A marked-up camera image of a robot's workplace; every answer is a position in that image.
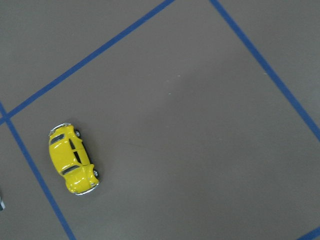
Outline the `yellow beetle toy car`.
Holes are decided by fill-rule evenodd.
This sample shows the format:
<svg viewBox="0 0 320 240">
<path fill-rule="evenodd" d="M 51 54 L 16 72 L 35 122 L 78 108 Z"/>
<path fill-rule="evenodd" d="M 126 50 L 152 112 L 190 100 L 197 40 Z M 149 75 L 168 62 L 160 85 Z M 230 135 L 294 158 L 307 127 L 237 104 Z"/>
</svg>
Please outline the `yellow beetle toy car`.
<svg viewBox="0 0 320 240">
<path fill-rule="evenodd" d="M 71 123 L 64 122 L 50 130 L 48 151 L 70 193 L 82 196 L 99 186 L 99 173 L 90 161 L 80 132 Z"/>
</svg>

